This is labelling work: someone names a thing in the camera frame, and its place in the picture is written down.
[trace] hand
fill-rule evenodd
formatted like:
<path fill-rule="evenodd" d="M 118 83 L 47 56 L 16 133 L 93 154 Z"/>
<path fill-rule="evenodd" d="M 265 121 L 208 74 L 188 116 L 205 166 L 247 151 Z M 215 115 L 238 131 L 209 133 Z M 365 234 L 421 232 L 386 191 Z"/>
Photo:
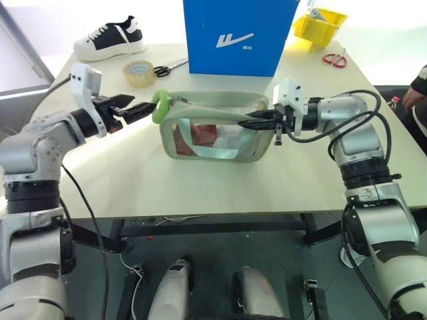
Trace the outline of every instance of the hand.
<path fill-rule="evenodd" d="M 403 108 L 405 108 L 406 112 L 409 112 L 417 102 L 423 100 L 425 97 L 427 96 L 419 93 L 416 90 L 413 90 L 413 88 L 409 88 L 408 92 L 406 92 L 403 98 Z"/>

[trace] scissors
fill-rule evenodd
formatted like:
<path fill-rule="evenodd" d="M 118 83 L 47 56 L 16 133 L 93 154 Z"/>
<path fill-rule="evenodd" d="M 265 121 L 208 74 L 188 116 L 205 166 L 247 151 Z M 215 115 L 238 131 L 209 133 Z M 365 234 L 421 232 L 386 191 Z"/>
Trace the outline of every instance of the scissors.
<path fill-rule="evenodd" d="M 335 68 L 344 68 L 347 65 L 347 59 L 344 57 L 346 50 L 344 49 L 340 55 L 330 53 L 322 58 L 323 62 L 334 66 Z"/>
<path fill-rule="evenodd" d="M 168 67 L 165 67 L 163 65 L 160 65 L 159 67 L 154 68 L 154 73 L 157 76 L 157 78 L 163 78 L 169 75 L 172 71 L 172 69 L 181 67 L 182 65 L 185 65 L 188 62 L 188 58 L 175 63 L 174 65 L 170 65 Z"/>

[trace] clear plastic pouch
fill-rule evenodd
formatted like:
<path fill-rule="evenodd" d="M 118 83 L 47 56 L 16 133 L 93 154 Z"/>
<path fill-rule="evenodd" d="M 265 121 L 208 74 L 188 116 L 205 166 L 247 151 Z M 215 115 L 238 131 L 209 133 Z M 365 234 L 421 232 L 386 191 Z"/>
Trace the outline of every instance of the clear plastic pouch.
<path fill-rule="evenodd" d="M 246 114 L 267 108 L 268 98 L 255 93 L 175 92 L 168 97 L 164 117 L 154 113 L 153 119 L 160 122 L 163 146 L 174 159 L 250 162 L 266 152 L 273 132 L 238 123 L 253 119 Z"/>

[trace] tape roll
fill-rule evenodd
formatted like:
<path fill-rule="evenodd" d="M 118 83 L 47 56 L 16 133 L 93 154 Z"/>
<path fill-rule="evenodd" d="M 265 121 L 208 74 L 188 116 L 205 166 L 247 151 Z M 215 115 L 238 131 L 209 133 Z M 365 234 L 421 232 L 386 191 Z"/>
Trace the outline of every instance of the tape roll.
<path fill-rule="evenodd" d="M 144 60 L 128 63 L 123 67 L 126 82 L 134 88 L 145 88 L 155 81 L 153 65 Z"/>

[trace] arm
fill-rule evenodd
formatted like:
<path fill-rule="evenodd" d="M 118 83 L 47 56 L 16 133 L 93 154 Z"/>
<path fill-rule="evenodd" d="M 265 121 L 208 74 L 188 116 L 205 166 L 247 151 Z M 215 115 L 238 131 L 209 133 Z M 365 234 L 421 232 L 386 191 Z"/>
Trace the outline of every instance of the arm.
<path fill-rule="evenodd" d="M 354 250 L 371 257 L 388 302 L 387 318 L 424 319 L 427 315 L 427 257 L 418 250 L 418 228 L 399 185 L 393 181 L 396 176 L 389 172 L 378 135 L 369 122 L 364 122 L 372 112 L 366 113 L 366 103 L 352 94 L 367 92 L 358 90 L 333 98 L 311 98 L 305 110 L 281 98 L 303 97 L 299 85 L 287 80 L 280 86 L 284 87 L 278 91 L 281 93 L 278 99 L 274 99 L 276 110 L 249 114 L 258 119 L 240 125 L 249 129 L 276 130 L 277 134 L 284 131 L 292 140 L 304 143 L 314 138 L 298 139 L 291 132 L 316 130 L 320 136 L 330 136 L 334 141 L 334 161 L 346 186 L 347 207 L 342 229 L 350 236 L 348 242 Z M 377 99 L 377 112 L 380 97 L 371 94 Z M 301 114 L 303 119 L 298 123 L 296 117 Z M 356 125 L 359 125 L 357 129 L 348 131 Z"/>
<path fill-rule="evenodd" d="M 132 96 L 97 96 L 101 74 L 76 63 L 71 92 L 80 109 L 36 119 L 0 144 L 7 215 L 1 221 L 0 319 L 67 318 L 62 275 L 75 266 L 72 230 L 59 206 L 60 166 L 85 138 L 103 137 L 145 117 L 154 104 L 123 110 Z"/>
<path fill-rule="evenodd" d="M 425 97 L 427 97 L 427 65 L 421 69 L 420 74 L 413 80 L 411 88 L 403 98 L 406 112 L 409 112 L 417 102 Z"/>

